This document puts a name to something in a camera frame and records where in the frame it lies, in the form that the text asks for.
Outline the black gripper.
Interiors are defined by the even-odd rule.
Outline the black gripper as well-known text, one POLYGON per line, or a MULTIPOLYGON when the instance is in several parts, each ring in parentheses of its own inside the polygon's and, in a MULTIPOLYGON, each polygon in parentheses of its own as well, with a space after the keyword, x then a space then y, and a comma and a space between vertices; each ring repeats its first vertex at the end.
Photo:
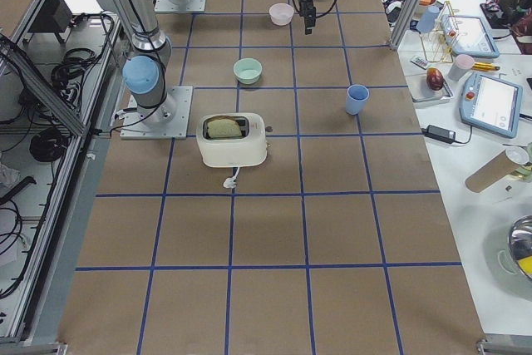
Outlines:
POLYGON ((316 23, 316 8, 313 5, 313 0, 298 0, 299 16, 303 18, 305 34, 310 35, 313 32, 312 27, 316 23))

